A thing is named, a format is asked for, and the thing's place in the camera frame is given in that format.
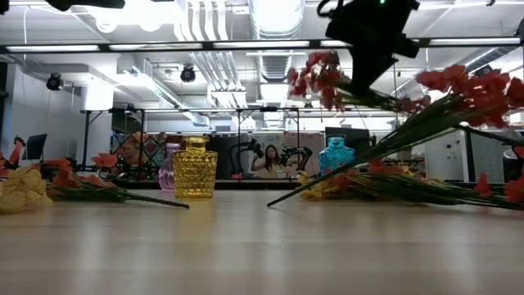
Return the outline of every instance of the person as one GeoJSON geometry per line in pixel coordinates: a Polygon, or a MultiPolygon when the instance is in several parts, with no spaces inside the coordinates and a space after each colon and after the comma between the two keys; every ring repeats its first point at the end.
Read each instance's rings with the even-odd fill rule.
{"type": "Polygon", "coordinates": [[[262,173],[259,175],[261,177],[277,178],[277,172],[282,169],[280,164],[278,164],[280,162],[280,156],[278,155],[277,148],[273,144],[268,145],[264,152],[264,162],[256,164],[258,159],[258,157],[253,159],[251,171],[261,171],[262,173]]]}

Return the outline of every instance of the purple glass vase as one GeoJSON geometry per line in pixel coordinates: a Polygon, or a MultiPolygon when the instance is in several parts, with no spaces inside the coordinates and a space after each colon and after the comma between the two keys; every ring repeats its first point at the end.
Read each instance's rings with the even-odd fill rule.
{"type": "Polygon", "coordinates": [[[158,183],[164,192],[174,191],[173,153],[180,149],[178,143],[165,144],[165,161],[158,170],[158,183]]]}

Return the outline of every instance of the wooden table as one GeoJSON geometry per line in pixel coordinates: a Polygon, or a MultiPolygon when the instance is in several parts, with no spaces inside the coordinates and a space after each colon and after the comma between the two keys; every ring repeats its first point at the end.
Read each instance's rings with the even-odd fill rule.
{"type": "Polygon", "coordinates": [[[0,294],[524,294],[520,212],[282,194],[0,216],[0,294]]]}

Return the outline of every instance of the vase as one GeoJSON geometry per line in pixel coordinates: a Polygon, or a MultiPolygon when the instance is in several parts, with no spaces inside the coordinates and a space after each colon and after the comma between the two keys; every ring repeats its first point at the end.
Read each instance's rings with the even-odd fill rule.
{"type": "Polygon", "coordinates": [[[206,136],[188,136],[186,150],[173,154],[176,198],[212,198],[215,190],[217,152],[206,151],[206,136]]]}
{"type": "Polygon", "coordinates": [[[165,144],[164,164],[158,170],[158,183],[164,192],[174,191],[173,153],[180,149],[178,143],[165,144]]]}
{"type": "Polygon", "coordinates": [[[320,174],[324,175],[355,159],[355,150],[344,145],[344,135],[327,138],[327,147],[320,154],[320,174]]]}

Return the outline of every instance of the yellow glass vase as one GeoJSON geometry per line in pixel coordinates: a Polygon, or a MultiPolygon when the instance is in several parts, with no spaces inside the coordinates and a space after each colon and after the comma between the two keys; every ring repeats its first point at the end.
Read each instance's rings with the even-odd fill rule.
{"type": "Polygon", "coordinates": [[[218,153],[206,151],[206,136],[187,136],[186,150],[173,154],[176,198],[212,198],[218,153]]]}

